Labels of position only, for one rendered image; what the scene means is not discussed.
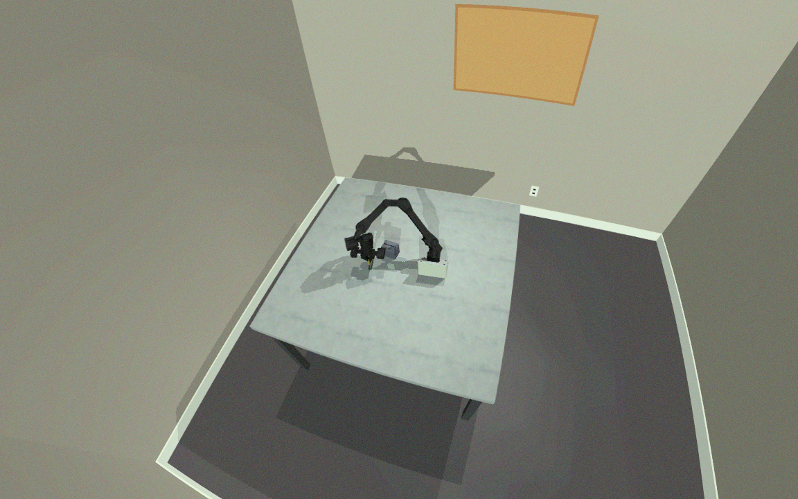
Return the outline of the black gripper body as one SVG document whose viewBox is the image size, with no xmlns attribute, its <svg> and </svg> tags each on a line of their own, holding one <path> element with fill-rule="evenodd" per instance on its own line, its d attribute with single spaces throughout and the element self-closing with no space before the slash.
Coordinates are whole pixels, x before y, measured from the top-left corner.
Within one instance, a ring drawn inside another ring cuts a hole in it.
<svg viewBox="0 0 798 499">
<path fill-rule="evenodd" d="M 360 254 L 361 258 L 365 258 L 365 256 L 376 256 L 377 259 L 385 259 L 385 247 L 378 247 L 378 251 L 375 252 L 375 249 L 371 247 L 357 247 L 357 249 L 351 250 L 351 258 L 357 258 L 357 254 Z"/>
</svg>

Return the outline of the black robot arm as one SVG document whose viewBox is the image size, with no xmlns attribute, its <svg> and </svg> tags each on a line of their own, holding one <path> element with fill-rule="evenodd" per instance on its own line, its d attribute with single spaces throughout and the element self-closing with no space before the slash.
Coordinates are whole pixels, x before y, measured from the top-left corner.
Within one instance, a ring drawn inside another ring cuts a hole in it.
<svg viewBox="0 0 798 499">
<path fill-rule="evenodd" d="M 433 234 L 425 228 L 425 225 L 419 219 L 417 214 L 413 211 L 411 207 L 411 203 L 408 201 L 407 198 L 400 198 L 398 200 L 384 200 L 379 204 L 378 207 L 371 212 L 368 217 L 362 219 L 357 223 L 355 226 L 354 236 L 349 238 L 345 238 L 346 241 L 346 250 L 350 252 L 353 249 L 357 249 L 357 247 L 373 247 L 373 233 L 364 234 L 367 229 L 369 229 L 371 223 L 373 223 L 374 219 L 379 217 L 380 213 L 385 211 L 387 207 L 399 207 L 401 211 L 405 212 L 418 230 L 421 232 L 423 236 L 423 241 L 425 241 L 425 245 L 429 247 L 429 252 L 427 253 L 427 261 L 431 262 L 440 262 L 441 250 L 443 249 L 439 244 L 439 239 L 433 236 Z M 358 244 L 359 241 L 359 244 Z"/>
</svg>

